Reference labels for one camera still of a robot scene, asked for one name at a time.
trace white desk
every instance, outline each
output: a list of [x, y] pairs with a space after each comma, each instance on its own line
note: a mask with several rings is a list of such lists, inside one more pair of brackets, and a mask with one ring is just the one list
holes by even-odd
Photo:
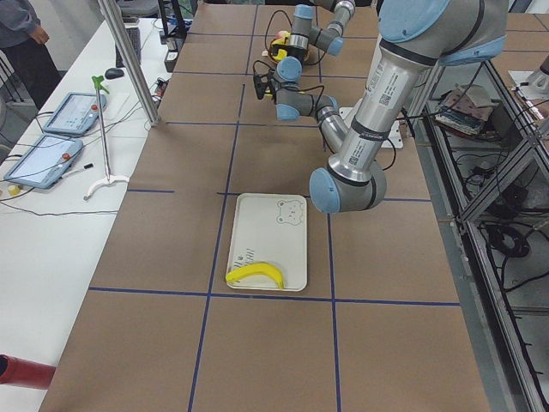
[[[167, 79], [164, 67], [166, 47], [160, 45], [154, 19], [140, 21], [142, 70], [147, 84], [158, 77]], [[114, 40], [105, 23], [97, 30], [81, 55], [57, 87], [42, 112], [53, 111], [68, 92], [93, 93], [91, 76], [114, 66]], [[128, 76], [103, 83], [111, 92], [107, 99], [106, 123], [120, 119], [137, 103]], [[40, 118], [44, 123], [47, 117]], [[20, 143], [33, 144], [40, 130], [33, 122]], [[140, 108], [129, 120], [107, 135], [112, 171], [131, 176], [148, 135], [148, 123]], [[92, 162], [94, 167], [63, 179], [47, 191], [35, 190], [8, 204], [38, 213], [118, 210], [126, 184], [99, 188], [90, 200], [83, 196], [88, 187], [105, 176], [101, 142], [83, 139], [86, 146], [73, 169]], [[15, 146], [12, 154], [27, 148]], [[0, 167], [3, 176], [13, 165]], [[8, 195], [8, 183], [0, 183], [0, 198]], [[56, 365], [69, 336], [76, 314], [105, 245], [115, 213], [93, 215], [36, 216], [0, 204], [2, 222], [2, 268], [0, 269], [0, 353]], [[39, 409], [45, 391], [0, 386], [1, 410], [31, 412]]]

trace keyboard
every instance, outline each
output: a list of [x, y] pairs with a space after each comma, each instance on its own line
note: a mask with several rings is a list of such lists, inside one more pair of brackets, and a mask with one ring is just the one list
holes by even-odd
[[[139, 27], [127, 27], [126, 33], [130, 37], [130, 43], [134, 52], [137, 56], [137, 61], [141, 64], [141, 33], [139, 32]], [[124, 67], [124, 61], [120, 51], [116, 47], [117, 58], [116, 58], [116, 67]]]

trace office chair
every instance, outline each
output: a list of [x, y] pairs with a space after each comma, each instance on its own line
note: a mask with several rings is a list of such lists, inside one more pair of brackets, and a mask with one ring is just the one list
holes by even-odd
[[157, 17], [158, 0], [117, 0], [123, 17]]

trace yellow banana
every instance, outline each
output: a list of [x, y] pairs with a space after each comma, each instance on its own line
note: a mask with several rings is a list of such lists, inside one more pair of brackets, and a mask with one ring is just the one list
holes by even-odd
[[227, 283], [233, 283], [253, 275], [268, 276], [277, 284], [279, 289], [284, 288], [284, 278], [282, 277], [282, 272], [276, 266], [266, 263], [246, 264], [241, 268], [231, 270], [226, 274], [225, 280]]

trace red cylinder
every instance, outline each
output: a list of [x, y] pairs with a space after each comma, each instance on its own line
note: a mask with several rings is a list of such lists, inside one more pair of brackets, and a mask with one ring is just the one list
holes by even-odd
[[48, 389], [55, 367], [0, 354], [0, 384]]

